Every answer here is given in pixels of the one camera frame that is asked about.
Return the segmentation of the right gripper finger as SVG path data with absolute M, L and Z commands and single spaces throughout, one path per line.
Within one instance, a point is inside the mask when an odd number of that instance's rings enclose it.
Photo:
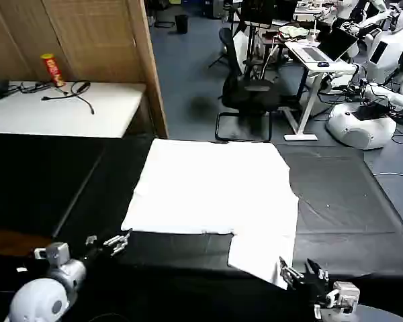
M 279 257 L 279 267 L 280 276 L 290 288 L 295 289 L 297 286 L 303 285 L 304 275 L 299 273 L 291 266 L 288 266 L 286 261 L 282 257 Z
M 320 264 L 309 258 L 306 260 L 305 270 L 310 276 L 317 277 L 319 280 L 326 283 L 329 282 L 328 271 L 323 269 Z

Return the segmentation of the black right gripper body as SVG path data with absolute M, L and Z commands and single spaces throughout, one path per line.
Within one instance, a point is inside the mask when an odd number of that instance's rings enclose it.
M 325 280 L 305 278 L 293 283 L 298 299 L 306 305 L 326 306 L 326 296 L 330 292 L 329 284 Z

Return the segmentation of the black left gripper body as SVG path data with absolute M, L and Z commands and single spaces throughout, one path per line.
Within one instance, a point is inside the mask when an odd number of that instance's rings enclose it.
M 103 262 L 111 256 L 113 248 L 103 244 L 90 244 L 86 252 L 80 257 L 85 268 L 90 268 L 98 262 Z

